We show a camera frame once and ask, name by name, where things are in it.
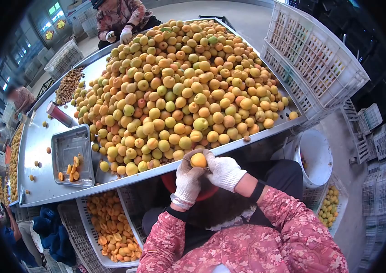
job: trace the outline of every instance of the person in blue shirt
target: person in blue shirt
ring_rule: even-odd
[[[29,221],[17,224],[9,206],[6,206],[6,211],[10,217],[11,227],[3,226],[2,232],[17,260],[24,261],[32,267],[42,266],[43,260],[32,240]]]

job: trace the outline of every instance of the black wristband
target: black wristband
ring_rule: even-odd
[[[168,207],[166,208],[166,211],[167,211],[171,216],[174,216],[175,218],[178,218],[179,220],[184,221],[184,222],[187,221],[187,218],[188,218],[188,216],[189,216],[188,210],[186,210],[185,212],[181,212],[181,211],[177,211],[177,210],[172,209],[170,206],[168,206]]]
[[[260,198],[261,196],[261,193],[263,192],[263,189],[266,185],[263,184],[263,181],[260,181],[258,180],[257,182],[257,185],[255,186],[255,189],[254,191],[252,192],[251,196],[249,197],[249,199],[256,203],[258,201],[258,199]]]

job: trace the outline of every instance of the white cotton glove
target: white cotton glove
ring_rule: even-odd
[[[202,152],[201,149],[196,149],[187,153],[176,170],[176,191],[171,199],[175,205],[185,210],[194,205],[201,191],[199,177],[205,173],[205,169],[201,167],[192,168],[190,165],[190,158],[200,152]]]
[[[130,41],[132,41],[132,26],[126,25],[120,33],[120,42],[127,45]]]
[[[212,152],[203,151],[208,167],[212,175],[207,178],[210,182],[222,189],[234,192],[234,188],[247,171],[240,168],[237,162],[231,157],[215,157]]]
[[[117,39],[117,37],[114,35],[114,31],[109,31],[107,35],[105,36],[108,42],[114,43]]]

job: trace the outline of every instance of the pink floral shirt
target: pink floral shirt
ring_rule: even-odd
[[[116,9],[110,11],[98,10],[96,14],[99,40],[106,41],[106,35],[111,30],[116,35],[120,35],[127,23],[142,29],[151,16],[152,12],[147,10],[140,0],[118,0]]]
[[[20,109],[20,107],[23,105],[23,103],[28,100],[27,106],[25,109],[22,109],[21,112],[25,112],[25,110],[29,110],[28,106],[31,105],[35,101],[34,95],[24,86],[17,88],[16,92],[18,94],[18,97],[16,100],[14,100],[14,107],[17,109]]]
[[[137,273],[211,273],[219,264],[232,273],[348,272],[328,229],[298,199],[269,188],[259,208],[281,232],[258,225],[231,227],[182,258],[185,222],[163,212],[144,245]]]

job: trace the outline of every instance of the blue cloth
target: blue cloth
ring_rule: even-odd
[[[42,206],[40,216],[34,217],[32,228],[40,235],[43,248],[49,249],[49,254],[54,260],[68,266],[76,264],[75,251],[70,243],[67,230],[61,223],[56,205]]]
[[[5,241],[8,242],[19,262],[24,261],[27,265],[38,266],[34,256],[28,251],[22,238],[16,242],[16,239],[14,238],[14,231],[5,226],[2,229],[2,233],[4,234]]]

